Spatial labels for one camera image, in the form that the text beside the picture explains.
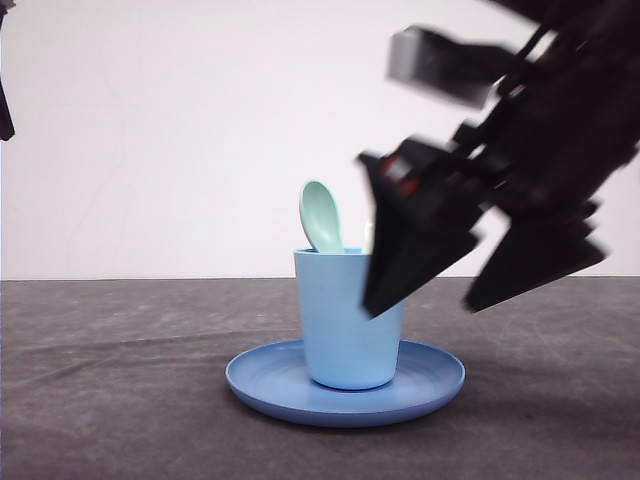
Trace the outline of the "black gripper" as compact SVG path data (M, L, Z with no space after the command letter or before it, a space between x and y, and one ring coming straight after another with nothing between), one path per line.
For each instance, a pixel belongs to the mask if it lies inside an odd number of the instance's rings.
M463 124L449 148L408 139L392 168L439 175L513 220L464 297L479 312L606 258L588 239L590 197L639 143L639 5L635 1L506 1L536 24L490 94L495 107Z

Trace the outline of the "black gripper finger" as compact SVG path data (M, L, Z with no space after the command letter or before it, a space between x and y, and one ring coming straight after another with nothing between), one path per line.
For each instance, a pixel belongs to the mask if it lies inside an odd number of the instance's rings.
M405 159L363 152L375 201L374 242L362 306L376 317L404 300L478 244L481 208L439 175L392 176Z

